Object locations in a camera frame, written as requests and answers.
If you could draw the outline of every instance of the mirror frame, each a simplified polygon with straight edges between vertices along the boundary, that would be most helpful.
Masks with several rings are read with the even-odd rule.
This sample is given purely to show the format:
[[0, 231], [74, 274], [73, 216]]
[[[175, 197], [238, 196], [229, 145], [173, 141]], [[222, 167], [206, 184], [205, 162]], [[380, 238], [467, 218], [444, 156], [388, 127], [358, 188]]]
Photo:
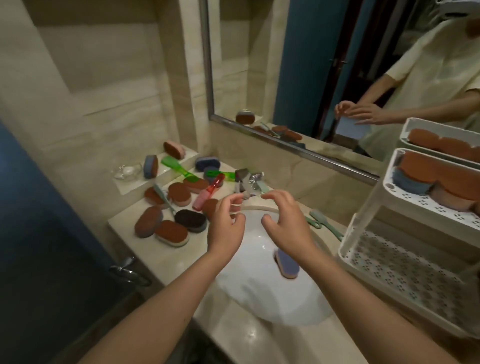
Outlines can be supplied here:
[[206, 96], [207, 96], [207, 110], [208, 110], [209, 120], [223, 124], [228, 128], [235, 129], [243, 134], [261, 139], [264, 142], [275, 145], [279, 148], [282, 148], [291, 153], [294, 153], [299, 157], [311, 160], [312, 162], [318, 163], [329, 169], [345, 174], [351, 178], [364, 182], [368, 185], [372, 185], [372, 186], [375, 185], [379, 180], [379, 176], [377, 175], [366, 172], [354, 166], [349, 166], [348, 164], [345, 164], [339, 160], [322, 156], [308, 149], [303, 149], [298, 146], [293, 146], [280, 139], [260, 133], [248, 126], [241, 125], [235, 121], [232, 121], [230, 119], [224, 118], [223, 116], [215, 114], [213, 77], [212, 77], [212, 59], [211, 59], [211, 53], [210, 53], [210, 26], [209, 26], [210, 23], [208, 19], [208, 0], [199, 0], [199, 6], [200, 6], [202, 43], [203, 43], [203, 51], [204, 51], [204, 68], [205, 68], [204, 72], [205, 72], [205, 87], [206, 87]]

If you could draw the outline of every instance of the white sink basin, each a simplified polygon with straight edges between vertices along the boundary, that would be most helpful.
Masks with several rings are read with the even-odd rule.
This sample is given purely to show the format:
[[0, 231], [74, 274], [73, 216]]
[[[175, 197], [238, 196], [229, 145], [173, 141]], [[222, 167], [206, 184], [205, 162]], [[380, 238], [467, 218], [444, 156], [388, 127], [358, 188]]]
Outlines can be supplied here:
[[260, 220], [267, 213], [278, 221], [278, 213], [243, 210], [246, 225], [240, 249], [220, 272], [217, 282], [239, 304], [254, 315], [288, 326], [318, 324], [332, 312], [315, 282], [300, 269], [295, 279], [280, 275], [273, 256], [277, 249]]

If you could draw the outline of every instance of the door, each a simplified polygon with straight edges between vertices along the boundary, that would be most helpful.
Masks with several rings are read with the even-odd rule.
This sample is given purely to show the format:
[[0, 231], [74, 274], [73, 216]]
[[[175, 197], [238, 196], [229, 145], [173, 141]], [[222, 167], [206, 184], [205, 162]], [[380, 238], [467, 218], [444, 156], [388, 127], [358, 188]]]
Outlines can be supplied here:
[[2, 362], [49, 362], [130, 293], [112, 264], [0, 122]]
[[312, 135], [348, 3], [290, 2], [274, 124]]
[[323, 126], [320, 135], [317, 135], [319, 139], [324, 140], [329, 134], [334, 125], [334, 109], [341, 100], [347, 85], [352, 66], [362, 43], [363, 35], [370, 20], [370, 15], [375, 6], [376, 0], [364, 0], [358, 9], [356, 14], [357, 19], [354, 23], [355, 26], [351, 32], [350, 42], [348, 44], [346, 52], [343, 52], [338, 58], [338, 65], [335, 69], [336, 72], [336, 85], [331, 96], [328, 109], [324, 111], [320, 117], [323, 119], [321, 125]]

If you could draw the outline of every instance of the chrome handle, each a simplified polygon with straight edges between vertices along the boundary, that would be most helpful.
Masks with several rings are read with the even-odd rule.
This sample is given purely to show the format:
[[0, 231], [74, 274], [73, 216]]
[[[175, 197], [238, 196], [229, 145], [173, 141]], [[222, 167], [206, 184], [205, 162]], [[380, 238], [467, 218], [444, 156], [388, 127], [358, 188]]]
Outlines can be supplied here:
[[115, 277], [120, 278], [126, 282], [134, 283], [141, 287], [148, 287], [152, 285], [152, 281], [145, 277], [143, 274], [135, 272], [131, 269], [128, 269], [133, 263], [135, 263], [136, 258], [134, 256], [127, 257], [120, 266], [111, 266], [108, 271], [112, 273]]

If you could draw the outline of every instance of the hand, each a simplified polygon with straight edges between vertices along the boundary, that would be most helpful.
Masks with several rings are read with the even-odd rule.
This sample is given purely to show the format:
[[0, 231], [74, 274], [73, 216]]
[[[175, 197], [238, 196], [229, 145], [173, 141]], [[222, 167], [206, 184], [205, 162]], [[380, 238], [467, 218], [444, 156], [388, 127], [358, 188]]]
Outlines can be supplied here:
[[345, 112], [349, 110], [352, 106], [355, 106], [355, 102], [346, 100], [340, 101], [340, 103], [335, 106], [335, 119], [338, 119], [340, 116], [345, 115]]
[[262, 217], [262, 225], [268, 236], [298, 263], [312, 249], [316, 249], [305, 216], [287, 191], [270, 191], [263, 194], [262, 198], [274, 200], [280, 213], [278, 224], [268, 214]]
[[402, 124], [407, 120], [406, 118], [402, 118], [398, 111], [384, 110], [375, 104], [352, 106], [348, 109], [345, 115], [352, 119], [362, 120], [356, 122], [355, 125]]
[[245, 232], [245, 215], [237, 214], [235, 223], [230, 212], [240, 211], [242, 194], [231, 194], [222, 198], [216, 205], [215, 214], [208, 228], [208, 254], [214, 255], [224, 265], [232, 259], [240, 248]]

